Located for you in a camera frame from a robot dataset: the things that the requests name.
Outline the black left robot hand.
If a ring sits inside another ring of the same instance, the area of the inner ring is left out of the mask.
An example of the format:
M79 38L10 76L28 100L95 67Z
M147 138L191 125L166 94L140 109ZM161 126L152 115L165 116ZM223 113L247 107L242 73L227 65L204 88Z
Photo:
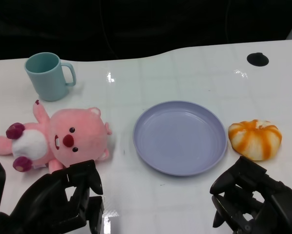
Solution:
M0 163L0 203L5 180ZM102 194L93 160L45 174L26 190L10 215L0 212L0 234L65 234L86 225L98 234Z

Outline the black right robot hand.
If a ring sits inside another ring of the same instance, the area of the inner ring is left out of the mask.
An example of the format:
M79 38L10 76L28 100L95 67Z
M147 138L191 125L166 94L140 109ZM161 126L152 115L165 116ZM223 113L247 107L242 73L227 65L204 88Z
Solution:
M234 234L292 234L292 189L241 156L210 188L213 227L227 223Z

